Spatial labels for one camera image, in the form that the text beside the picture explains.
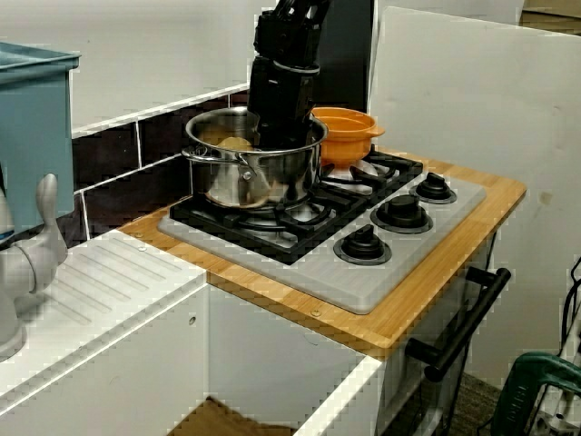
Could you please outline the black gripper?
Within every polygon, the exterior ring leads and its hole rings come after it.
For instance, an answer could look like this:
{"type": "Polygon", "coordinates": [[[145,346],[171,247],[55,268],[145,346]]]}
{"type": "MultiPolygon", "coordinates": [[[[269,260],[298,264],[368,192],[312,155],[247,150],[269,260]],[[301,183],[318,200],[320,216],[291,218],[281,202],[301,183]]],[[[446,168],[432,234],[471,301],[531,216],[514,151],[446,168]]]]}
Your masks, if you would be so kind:
{"type": "Polygon", "coordinates": [[[258,149],[292,149],[307,142],[314,80],[320,67],[280,64],[257,56],[251,67],[248,110],[258,117],[258,149]]]}

